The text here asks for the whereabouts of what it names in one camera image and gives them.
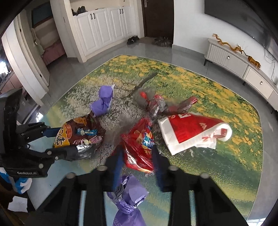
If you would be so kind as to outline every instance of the purple paper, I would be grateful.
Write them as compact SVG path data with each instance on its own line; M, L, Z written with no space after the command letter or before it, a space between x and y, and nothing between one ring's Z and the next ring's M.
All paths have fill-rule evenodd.
M134 176L122 176L120 183L125 187L121 197L117 198L114 192L107 192L108 197L118 208L113 226L146 226L137 206L149 192Z
M101 116L109 112L111 101L113 98L114 86L103 85L99 91L99 100L90 104L90 109L94 112L95 116Z

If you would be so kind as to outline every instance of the tile floor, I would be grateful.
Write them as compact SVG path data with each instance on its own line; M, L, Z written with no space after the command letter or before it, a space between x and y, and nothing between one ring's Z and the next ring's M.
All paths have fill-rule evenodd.
M240 78L210 62L204 66L204 57L201 54L151 45L146 38L146 41L143 40L129 46L125 43L119 44L90 58L84 64L79 63L75 58L63 56L48 66L50 71L49 93L42 99L44 106L40 108L40 113L45 114L56 101L88 73L121 54L161 60L192 70L231 89L255 106L261 119L264 155L261 181L249 219L267 217L278 198L276 176L276 172L278 172L278 152L276 151L278 122L276 116L274 113L271 114L271 106L254 89L247 84L242 85Z

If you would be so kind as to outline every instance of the doorway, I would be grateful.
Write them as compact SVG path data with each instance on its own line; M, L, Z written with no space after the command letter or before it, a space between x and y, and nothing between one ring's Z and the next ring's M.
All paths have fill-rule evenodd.
M146 37L174 38L174 0L141 0Z

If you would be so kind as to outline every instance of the golden dragon sculpture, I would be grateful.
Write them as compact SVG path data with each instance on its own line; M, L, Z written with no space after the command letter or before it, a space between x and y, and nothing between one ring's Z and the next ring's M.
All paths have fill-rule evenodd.
M247 54L244 52L244 50L243 50L238 44L237 44L237 46L236 46L235 48L233 48L229 43L223 42L223 41L221 40L221 38L218 37L217 34L213 34L212 36L215 37L215 38L218 40L217 42L218 42L220 45L228 45L228 46L230 47L230 49L231 49L232 51L234 51L234 52L238 51L238 52L240 52L241 54L242 54L242 52L243 52L243 53L248 57L248 61L249 61L251 64L254 64L258 69L261 68L261 64L260 64L258 61L254 60L253 57L247 55Z

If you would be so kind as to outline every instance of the flat screen tv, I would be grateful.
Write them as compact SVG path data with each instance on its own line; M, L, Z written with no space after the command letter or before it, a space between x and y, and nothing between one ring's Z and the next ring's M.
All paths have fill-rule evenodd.
M205 0L205 14L223 20L253 37L278 60L271 30L243 0Z

